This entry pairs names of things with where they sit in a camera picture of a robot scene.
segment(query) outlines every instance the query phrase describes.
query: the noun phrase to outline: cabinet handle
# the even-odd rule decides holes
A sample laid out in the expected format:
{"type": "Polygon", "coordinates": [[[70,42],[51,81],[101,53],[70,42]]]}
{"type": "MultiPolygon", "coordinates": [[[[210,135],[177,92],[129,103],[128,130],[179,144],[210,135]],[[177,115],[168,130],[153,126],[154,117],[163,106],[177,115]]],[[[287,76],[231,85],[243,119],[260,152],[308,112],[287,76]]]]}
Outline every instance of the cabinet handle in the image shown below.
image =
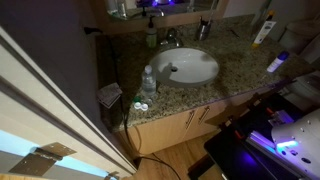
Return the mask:
{"type": "Polygon", "coordinates": [[[204,120],[204,118],[207,116],[208,112],[210,111],[210,106],[207,106],[205,108],[204,113],[202,114],[202,116],[199,118],[198,124],[200,125],[202,123],[202,121],[204,120]]]}
{"type": "Polygon", "coordinates": [[[193,116],[194,116],[194,110],[192,110],[192,111],[190,112],[189,119],[188,119],[188,121],[186,122],[186,129],[188,129],[188,128],[189,128],[189,126],[190,126],[190,124],[191,124],[191,120],[192,120],[193,116]]]}

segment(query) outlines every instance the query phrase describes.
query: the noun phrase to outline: faucet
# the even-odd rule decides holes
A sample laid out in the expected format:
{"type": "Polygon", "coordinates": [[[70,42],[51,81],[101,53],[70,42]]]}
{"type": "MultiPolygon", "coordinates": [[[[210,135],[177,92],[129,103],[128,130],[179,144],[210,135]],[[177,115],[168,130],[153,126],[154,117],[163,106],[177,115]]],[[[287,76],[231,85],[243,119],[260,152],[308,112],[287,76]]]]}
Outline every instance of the faucet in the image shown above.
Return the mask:
{"type": "Polygon", "coordinates": [[[166,39],[161,41],[161,45],[175,44],[176,47],[182,47],[183,43],[180,38],[177,37],[178,31],[174,28],[168,30],[166,39]]]}

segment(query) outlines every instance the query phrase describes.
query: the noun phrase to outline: vanity cabinet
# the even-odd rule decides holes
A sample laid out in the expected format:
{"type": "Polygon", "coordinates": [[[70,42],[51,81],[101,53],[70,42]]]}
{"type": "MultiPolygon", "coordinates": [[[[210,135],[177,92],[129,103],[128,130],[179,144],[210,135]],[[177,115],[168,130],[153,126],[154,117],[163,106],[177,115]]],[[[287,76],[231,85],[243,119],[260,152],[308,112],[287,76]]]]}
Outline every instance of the vanity cabinet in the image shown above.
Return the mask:
{"type": "MultiPolygon", "coordinates": [[[[147,155],[175,144],[205,135],[218,129],[218,124],[226,122],[232,107],[251,99],[255,93],[267,92],[269,88],[250,91],[241,95],[219,100],[195,109],[164,117],[149,123],[128,128],[134,148],[140,155],[147,155]]],[[[118,132],[127,142],[124,131],[118,132]]]]}

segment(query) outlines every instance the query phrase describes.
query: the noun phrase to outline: plastic bottle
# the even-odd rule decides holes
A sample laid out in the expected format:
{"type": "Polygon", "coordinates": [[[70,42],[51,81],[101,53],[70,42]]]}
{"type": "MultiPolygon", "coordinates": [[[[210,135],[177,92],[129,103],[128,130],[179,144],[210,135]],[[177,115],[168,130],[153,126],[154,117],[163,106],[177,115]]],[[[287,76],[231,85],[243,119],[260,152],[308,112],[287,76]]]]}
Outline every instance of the plastic bottle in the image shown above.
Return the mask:
{"type": "Polygon", "coordinates": [[[147,65],[142,73],[142,94],[145,98],[151,98],[156,94],[156,75],[152,67],[147,65]]]}
{"type": "Polygon", "coordinates": [[[150,22],[148,24],[148,29],[146,30],[146,41],[147,41],[147,46],[149,48],[154,48],[157,46],[157,29],[154,28],[152,18],[154,16],[150,16],[150,22]]]}
{"type": "Polygon", "coordinates": [[[269,65],[267,68],[268,72],[274,72],[285,60],[287,60],[289,53],[287,51],[282,51],[278,57],[269,65]]]}

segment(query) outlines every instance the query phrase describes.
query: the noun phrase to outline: water bottle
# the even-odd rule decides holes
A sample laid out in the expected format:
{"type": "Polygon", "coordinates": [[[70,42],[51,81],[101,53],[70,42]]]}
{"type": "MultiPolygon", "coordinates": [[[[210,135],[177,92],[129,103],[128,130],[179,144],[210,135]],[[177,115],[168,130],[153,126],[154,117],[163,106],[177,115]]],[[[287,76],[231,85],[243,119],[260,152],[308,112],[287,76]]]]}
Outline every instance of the water bottle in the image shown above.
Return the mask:
{"type": "Polygon", "coordinates": [[[142,73],[142,94],[146,98],[156,94],[156,74],[152,72],[150,65],[147,65],[142,73]]]}

